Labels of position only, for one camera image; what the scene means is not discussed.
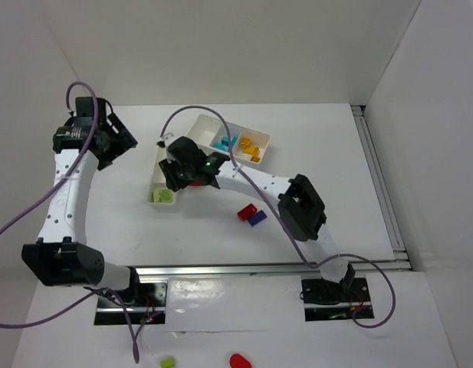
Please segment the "small yellow brick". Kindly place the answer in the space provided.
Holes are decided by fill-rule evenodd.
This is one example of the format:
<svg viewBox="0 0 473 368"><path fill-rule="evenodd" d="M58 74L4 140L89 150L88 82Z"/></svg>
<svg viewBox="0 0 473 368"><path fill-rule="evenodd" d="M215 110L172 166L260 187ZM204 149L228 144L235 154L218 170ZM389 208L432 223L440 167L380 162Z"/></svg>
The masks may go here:
<svg viewBox="0 0 473 368"><path fill-rule="evenodd" d="M242 137L240 139L240 147L243 149L243 150L246 150L250 145L251 145L251 140L247 137Z"/></svg>

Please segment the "yellow curved striped brick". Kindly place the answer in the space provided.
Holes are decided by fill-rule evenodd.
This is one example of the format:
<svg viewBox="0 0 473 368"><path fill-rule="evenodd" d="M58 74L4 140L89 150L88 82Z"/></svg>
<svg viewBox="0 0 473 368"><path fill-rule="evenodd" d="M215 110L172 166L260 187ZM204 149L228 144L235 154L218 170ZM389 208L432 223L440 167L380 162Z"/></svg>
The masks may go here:
<svg viewBox="0 0 473 368"><path fill-rule="evenodd" d="M249 145L244 150L245 154L249 156L249 160L253 163L259 163L261 161L264 150L258 146Z"/></svg>

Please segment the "narrow white divided tray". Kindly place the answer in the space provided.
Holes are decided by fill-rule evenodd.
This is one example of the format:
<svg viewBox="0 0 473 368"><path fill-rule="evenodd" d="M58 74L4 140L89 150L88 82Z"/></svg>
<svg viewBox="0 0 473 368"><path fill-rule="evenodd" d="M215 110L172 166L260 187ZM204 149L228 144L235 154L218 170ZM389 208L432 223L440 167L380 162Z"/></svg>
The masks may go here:
<svg viewBox="0 0 473 368"><path fill-rule="evenodd" d="M159 166L159 163L165 158L166 158L166 151L164 149L157 148L156 157L155 157L154 166L153 166L153 173L149 181L149 190L146 197L146 201L151 206L168 206L168 205L175 205L176 203L176 194L172 190L170 190L173 193L173 199L174 199L172 203L153 202L152 200L153 190L168 189L168 187L166 186L166 178L163 175L163 172Z"/></svg>

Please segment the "long teal brick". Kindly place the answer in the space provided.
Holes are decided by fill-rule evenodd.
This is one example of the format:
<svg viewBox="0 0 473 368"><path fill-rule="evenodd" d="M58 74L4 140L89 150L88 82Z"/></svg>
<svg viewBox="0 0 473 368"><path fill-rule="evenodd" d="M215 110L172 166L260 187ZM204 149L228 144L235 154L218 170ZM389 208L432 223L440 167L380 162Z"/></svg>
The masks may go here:
<svg viewBox="0 0 473 368"><path fill-rule="evenodd" d="M237 142L238 142L238 136L233 136L231 139L229 139L227 136L223 136L218 142L218 147L219 149L225 152L228 152L230 149L233 149L236 147Z"/></svg>

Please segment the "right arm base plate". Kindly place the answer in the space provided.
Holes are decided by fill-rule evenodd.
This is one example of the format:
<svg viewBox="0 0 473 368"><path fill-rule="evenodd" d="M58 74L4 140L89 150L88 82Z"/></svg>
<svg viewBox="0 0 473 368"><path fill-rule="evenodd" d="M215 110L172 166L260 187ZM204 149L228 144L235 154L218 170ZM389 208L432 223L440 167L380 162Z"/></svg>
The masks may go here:
<svg viewBox="0 0 473 368"><path fill-rule="evenodd" d="M329 320L352 320L356 312L357 320L373 319L374 312L367 281L355 278L351 288L344 294L334 289L335 284L322 278L301 280L302 291L299 298L304 303L306 322Z"/></svg>

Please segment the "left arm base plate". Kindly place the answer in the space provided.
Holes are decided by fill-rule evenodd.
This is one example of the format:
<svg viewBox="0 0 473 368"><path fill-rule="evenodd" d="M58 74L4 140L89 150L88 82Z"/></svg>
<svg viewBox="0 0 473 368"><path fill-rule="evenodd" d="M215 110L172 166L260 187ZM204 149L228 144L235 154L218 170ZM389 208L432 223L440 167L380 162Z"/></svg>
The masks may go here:
<svg viewBox="0 0 473 368"><path fill-rule="evenodd" d="M134 289L118 291L133 325L161 325L166 322L167 281L137 283ZM126 325L122 304L112 294L98 297L96 326Z"/></svg>

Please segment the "lone lime brick front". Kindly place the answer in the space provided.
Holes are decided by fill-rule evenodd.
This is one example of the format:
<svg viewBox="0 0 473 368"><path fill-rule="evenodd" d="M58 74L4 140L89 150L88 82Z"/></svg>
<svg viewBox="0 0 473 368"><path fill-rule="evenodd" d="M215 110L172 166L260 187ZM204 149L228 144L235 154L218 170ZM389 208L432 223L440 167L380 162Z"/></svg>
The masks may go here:
<svg viewBox="0 0 473 368"><path fill-rule="evenodd" d="M173 193L169 189L161 189L158 194L158 200L161 203L172 203Z"/></svg>

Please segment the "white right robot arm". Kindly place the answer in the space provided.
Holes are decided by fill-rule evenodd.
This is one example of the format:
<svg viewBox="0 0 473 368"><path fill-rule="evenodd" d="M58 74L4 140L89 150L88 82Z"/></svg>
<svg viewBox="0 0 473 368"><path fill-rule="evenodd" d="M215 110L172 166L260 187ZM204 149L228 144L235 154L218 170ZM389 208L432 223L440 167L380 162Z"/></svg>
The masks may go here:
<svg viewBox="0 0 473 368"><path fill-rule="evenodd" d="M232 153L205 154L186 136L167 133L158 147L166 152L159 167L174 192L192 182L262 200L276 216L303 263L320 272L331 297L349 294L355 271L339 256L327 227L325 205L310 180L272 175L236 162Z"/></svg>

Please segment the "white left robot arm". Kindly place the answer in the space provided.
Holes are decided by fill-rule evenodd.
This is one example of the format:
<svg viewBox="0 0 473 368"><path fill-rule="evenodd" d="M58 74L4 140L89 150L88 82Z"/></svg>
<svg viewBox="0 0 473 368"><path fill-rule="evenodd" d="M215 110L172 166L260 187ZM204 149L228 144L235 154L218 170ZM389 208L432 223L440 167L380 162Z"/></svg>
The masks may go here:
<svg viewBox="0 0 473 368"><path fill-rule="evenodd" d="M26 244L21 258L46 287L104 288L132 305L140 293L136 271L105 261L87 246L86 214L94 174L106 169L137 141L98 97L78 97L76 110L53 136L54 184L48 212L37 240Z"/></svg>

